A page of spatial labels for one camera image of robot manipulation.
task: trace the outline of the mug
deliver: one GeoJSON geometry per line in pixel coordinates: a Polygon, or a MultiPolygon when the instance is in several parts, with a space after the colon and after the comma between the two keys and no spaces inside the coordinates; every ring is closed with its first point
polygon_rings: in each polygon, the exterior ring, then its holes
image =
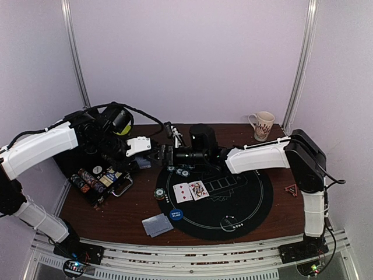
{"type": "Polygon", "coordinates": [[[262,111],[257,114],[250,114],[248,116],[248,119],[249,123],[255,131],[254,138],[260,142],[266,141],[270,133],[270,129],[272,128],[273,122],[275,121],[274,115],[269,112],[262,111]],[[256,118],[255,125],[250,120],[250,117],[252,116],[256,118]]]}

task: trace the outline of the wooden table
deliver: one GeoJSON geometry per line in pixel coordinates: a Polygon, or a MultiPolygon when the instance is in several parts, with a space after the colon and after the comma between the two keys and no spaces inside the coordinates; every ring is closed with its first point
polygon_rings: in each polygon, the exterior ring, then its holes
{"type": "MultiPolygon", "coordinates": [[[[247,124],[212,124],[220,146],[252,145],[252,128],[247,124]]],[[[189,145],[190,125],[177,125],[189,145]]],[[[156,131],[154,125],[137,125],[132,135],[149,135],[156,131]]],[[[284,136],[279,125],[274,125],[268,140],[284,136]]],[[[164,134],[156,135],[160,143],[171,143],[164,134]]],[[[107,242],[119,242],[144,245],[208,245],[233,242],[250,242],[283,236],[297,235],[304,230],[303,198],[299,194],[294,198],[284,191],[284,187],[294,184],[289,169],[267,169],[274,189],[274,200],[270,214],[263,224],[246,236],[229,241],[206,241],[188,236],[178,229],[161,234],[155,238],[147,236],[142,220],[160,214],[154,189],[160,167],[142,170],[134,174],[134,185],[120,198],[109,197],[100,209],[93,209],[79,191],[71,188],[60,217],[68,220],[81,237],[107,242]]]]}

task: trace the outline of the stack of poker chips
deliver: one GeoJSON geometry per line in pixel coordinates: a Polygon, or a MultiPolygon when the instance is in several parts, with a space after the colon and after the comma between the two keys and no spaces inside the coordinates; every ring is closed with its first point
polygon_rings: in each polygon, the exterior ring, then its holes
{"type": "Polygon", "coordinates": [[[78,171],[78,175],[93,189],[98,193],[102,193],[105,190],[105,186],[101,184],[96,178],[89,174],[84,169],[78,171]]]}
{"type": "Polygon", "coordinates": [[[82,178],[79,177],[79,175],[73,174],[73,176],[71,176],[71,180],[74,184],[77,185],[77,187],[81,190],[82,193],[85,194],[89,191],[89,186],[82,178]]]}

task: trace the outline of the poker mat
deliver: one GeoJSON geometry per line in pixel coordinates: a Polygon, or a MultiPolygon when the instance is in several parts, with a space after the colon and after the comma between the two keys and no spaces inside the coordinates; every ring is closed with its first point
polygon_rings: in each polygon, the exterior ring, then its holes
{"type": "Polygon", "coordinates": [[[213,174],[197,169],[165,167],[156,188],[166,197],[158,201],[161,211],[170,217],[173,209],[183,212],[181,220],[170,219],[173,226],[193,237],[205,240],[229,240],[256,229],[268,216],[273,203],[273,187],[262,171],[241,174],[213,174]],[[173,185],[201,180],[209,196],[177,203],[173,185]]]}

